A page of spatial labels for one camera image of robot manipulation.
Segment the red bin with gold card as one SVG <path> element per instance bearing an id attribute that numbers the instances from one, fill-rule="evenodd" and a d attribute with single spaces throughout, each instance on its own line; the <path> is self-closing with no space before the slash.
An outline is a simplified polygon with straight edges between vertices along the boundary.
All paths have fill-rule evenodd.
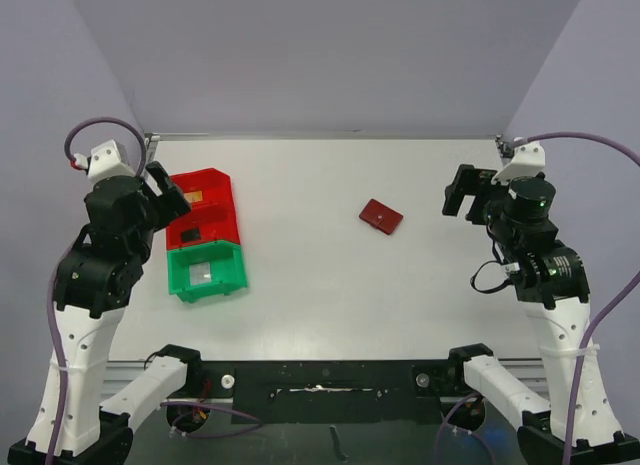
<path id="1" fill-rule="evenodd" d="M 173 174 L 172 181 L 178 185 L 183 193 L 201 190 L 204 200 L 201 203 L 191 205 L 193 210 L 210 205 L 221 205 L 225 208 L 233 208 L 233 191 L 231 177 L 215 168 L 205 168 L 197 171 Z"/>

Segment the red bin with black card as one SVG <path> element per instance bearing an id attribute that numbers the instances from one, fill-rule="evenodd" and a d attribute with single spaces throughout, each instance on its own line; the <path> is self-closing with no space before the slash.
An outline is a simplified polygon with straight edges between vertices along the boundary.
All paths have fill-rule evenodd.
<path id="1" fill-rule="evenodd" d="M 200 229 L 201 240 L 182 244 L 180 233 L 191 228 Z M 220 240 L 234 244 L 241 243 L 235 210 L 227 209 L 221 205 L 210 205 L 191 210 L 185 216 L 172 222 L 166 230 L 167 250 L 176 250 Z"/>

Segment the green plastic bin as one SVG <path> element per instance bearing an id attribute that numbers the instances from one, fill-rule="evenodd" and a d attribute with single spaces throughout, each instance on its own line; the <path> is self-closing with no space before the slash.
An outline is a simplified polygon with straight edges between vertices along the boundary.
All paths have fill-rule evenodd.
<path id="1" fill-rule="evenodd" d="M 242 247 L 218 240 L 166 253 L 168 291 L 181 301 L 230 295 L 248 287 Z"/>

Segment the red leather card holder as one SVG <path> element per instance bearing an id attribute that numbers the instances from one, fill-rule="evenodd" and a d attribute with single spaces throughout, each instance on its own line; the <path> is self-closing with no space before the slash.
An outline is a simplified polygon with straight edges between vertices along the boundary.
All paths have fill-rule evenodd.
<path id="1" fill-rule="evenodd" d="M 360 220 L 386 235 L 392 235 L 403 218 L 401 213 L 376 199 L 370 199 L 359 213 Z"/>

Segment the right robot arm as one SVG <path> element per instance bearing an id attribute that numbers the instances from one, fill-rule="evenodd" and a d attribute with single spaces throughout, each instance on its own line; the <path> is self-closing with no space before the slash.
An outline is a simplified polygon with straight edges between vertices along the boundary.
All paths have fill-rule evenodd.
<path id="1" fill-rule="evenodd" d="M 599 370 L 598 347 L 581 342 L 590 324 L 590 288 L 579 255 L 549 218 L 556 194 L 543 173 L 501 183 L 497 171 L 461 165 L 445 189 L 443 214 L 485 228 L 504 287 L 513 287 L 534 331 L 547 397 L 495 357 L 476 350 L 445 369 L 448 387 L 478 392 L 517 432 L 529 464 L 619 464 L 639 457 L 639 441 L 615 417 Z"/>

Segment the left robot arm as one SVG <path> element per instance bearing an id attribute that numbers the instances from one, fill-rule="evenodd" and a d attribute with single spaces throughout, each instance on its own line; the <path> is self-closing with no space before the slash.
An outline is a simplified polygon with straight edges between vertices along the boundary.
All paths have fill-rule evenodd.
<path id="1" fill-rule="evenodd" d="M 187 214 L 188 201 L 157 162 L 140 176 L 98 181 L 84 199 L 88 223 L 49 282 L 53 352 L 34 425 L 12 445 L 10 464 L 122 464 L 137 428 L 175 393 L 204 387 L 198 351 L 167 345 L 120 393 L 101 398 L 109 352 L 154 234 Z"/>

